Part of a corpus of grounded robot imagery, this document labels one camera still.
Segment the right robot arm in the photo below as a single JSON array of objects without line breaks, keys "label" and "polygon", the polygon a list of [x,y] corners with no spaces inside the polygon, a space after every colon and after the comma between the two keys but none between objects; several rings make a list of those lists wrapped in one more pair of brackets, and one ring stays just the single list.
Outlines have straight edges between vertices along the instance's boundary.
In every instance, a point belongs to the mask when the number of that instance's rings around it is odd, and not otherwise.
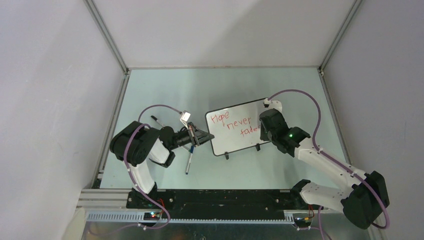
[{"label": "right robot arm", "polygon": [[343,213],[356,227],[366,230],[390,204],[385,178],[377,171],[367,173],[338,160],[314,145],[313,138],[299,127],[288,127],[282,113],[268,109],[259,115],[260,138],[283,154],[303,161],[327,175],[336,185],[326,187],[310,180],[292,189],[291,204],[297,209],[317,205]]}]

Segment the white whiteboard black frame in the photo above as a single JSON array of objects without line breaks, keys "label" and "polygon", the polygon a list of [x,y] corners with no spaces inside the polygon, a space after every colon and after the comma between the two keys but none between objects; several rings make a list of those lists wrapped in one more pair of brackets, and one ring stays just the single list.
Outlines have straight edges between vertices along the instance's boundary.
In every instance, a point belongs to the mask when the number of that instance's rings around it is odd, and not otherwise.
[{"label": "white whiteboard black frame", "polygon": [[262,98],[206,112],[206,127],[214,136],[210,141],[213,155],[228,160],[230,153],[248,148],[259,151],[268,143],[261,139],[259,120],[265,110]]}]

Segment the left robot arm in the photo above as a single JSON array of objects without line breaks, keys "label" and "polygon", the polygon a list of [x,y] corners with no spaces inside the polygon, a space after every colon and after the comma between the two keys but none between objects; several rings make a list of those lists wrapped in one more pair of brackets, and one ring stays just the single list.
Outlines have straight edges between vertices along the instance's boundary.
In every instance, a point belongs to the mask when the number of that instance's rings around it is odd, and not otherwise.
[{"label": "left robot arm", "polygon": [[153,208],[158,202],[157,184],[151,176],[148,161],[167,168],[175,158],[175,149],[186,145],[195,148],[214,138],[213,134],[197,128],[192,122],[174,131],[170,126],[157,129],[133,121],[112,138],[109,150],[124,163],[133,188],[140,193],[138,201],[145,208]]}]

